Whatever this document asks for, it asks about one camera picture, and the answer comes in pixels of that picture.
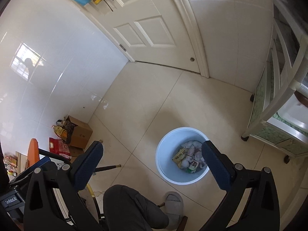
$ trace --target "gray slipper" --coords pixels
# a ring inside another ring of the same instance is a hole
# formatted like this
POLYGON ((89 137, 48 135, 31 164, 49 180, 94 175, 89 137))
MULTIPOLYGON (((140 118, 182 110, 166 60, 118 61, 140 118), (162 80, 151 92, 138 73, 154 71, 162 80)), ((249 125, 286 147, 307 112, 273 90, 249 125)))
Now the gray slipper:
POLYGON ((169 218, 167 230, 176 229, 183 218, 183 199, 177 192, 169 191, 165 194, 165 210, 169 218))

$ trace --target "cabinet leg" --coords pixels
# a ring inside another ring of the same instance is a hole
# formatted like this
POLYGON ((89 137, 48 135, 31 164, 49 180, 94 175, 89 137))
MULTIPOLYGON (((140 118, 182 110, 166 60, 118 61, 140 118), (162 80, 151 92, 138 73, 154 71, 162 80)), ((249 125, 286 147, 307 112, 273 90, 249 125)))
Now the cabinet leg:
POLYGON ((254 94, 251 95, 250 101, 251 101, 251 102, 254 102, 254 94))
POLYGON ((242 139, 244 142, 247 142, 247 141, 248 141, 248 138, 249 138, 249 136, 247 136, 247 137, 241 136, 241 139, 242 139))
POLYGON ((283 161, 285 162, 285 164, 288 164, 289 161, 290 161, 290 157, 289 157, 289 156, 285 156, 285 157, 283 158, 283 161))

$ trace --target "chair leg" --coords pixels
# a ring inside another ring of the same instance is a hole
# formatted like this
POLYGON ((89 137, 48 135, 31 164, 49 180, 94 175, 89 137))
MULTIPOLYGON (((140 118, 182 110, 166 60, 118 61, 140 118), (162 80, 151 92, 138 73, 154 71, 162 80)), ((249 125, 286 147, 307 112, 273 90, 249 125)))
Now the chair leg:
POLYGON ((184 215, 180 222, 180 225, 177 227, 177 231, 184 231, 187 220, 188 220, 188 217, 184 215))
POLYGON ((97 167, 94 172, 106 171, 106 170, 114 169, 116 167, 121 167, 121 164, 105 166, 105 167, 97 167))

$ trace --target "yellow food package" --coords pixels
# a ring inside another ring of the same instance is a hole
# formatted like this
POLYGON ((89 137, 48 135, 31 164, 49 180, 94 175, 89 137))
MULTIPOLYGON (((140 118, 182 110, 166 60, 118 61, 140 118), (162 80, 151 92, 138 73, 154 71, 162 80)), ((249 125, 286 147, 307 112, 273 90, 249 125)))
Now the yellow food package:
POLYGON ((186 149, 182 148, 172 159, 175 163, 179 163, 181 160, 184 159, 186 154, 186 149))

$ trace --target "floor tile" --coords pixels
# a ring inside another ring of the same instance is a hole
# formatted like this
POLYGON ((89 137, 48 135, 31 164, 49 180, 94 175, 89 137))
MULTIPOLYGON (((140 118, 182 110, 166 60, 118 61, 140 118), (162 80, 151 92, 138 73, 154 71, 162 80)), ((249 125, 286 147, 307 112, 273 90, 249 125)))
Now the floor tile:
POLYGON ((164 103, 181 70, 127 63, 104 96, 97 117, 131 152, 164 103))
MULTIPOLYGON (((250 93, 240 88, 183 72, 133 154, 159 175, 155 164, 159 141, 172 129, 189 126, 206 134, 234 163, 253 169, 264 144, 240 138, 251 113, 249 97, 250 93)), ((210 172, 196 183, 172 186, 211 211, 225 195, 210 172)))
MULTIPOLYGON (((114 181, 113 185, 115 184, 132 187, 157 204, 164 202, 163 197, 166 192, 175 191, 133 155, 114 181)), ((212 215, 212 212, 183 194, 181 197, 184 201, 184 215, 188 217, 185 230, 199 230, 212 215)))
POLYGON ((261 170, 263 167, 269 167, 271 169, 277 188, 280 208, 295 186, 298 180, 298 171, 304 161, 304 158, 293 158, 290 159, 288 164, 285 164, 283 161, 284 157, 285 154, 283 152, 265 144, 255 168, 255 170, 261 170))
MULTIPOLYGON (((109 132, 109 130, 94 115, 90 122, 93 134, 88 142, 88 146, 93 141, 103 140, 104 154, 103 158, 97 165, 98 167, 121 164, 124 166, 131 153, 109 132)), ((117 177, 122 167, 97 172, 92 176, 89 183, 94 192, 104 192, 110 187, 114 179, 117 177)))

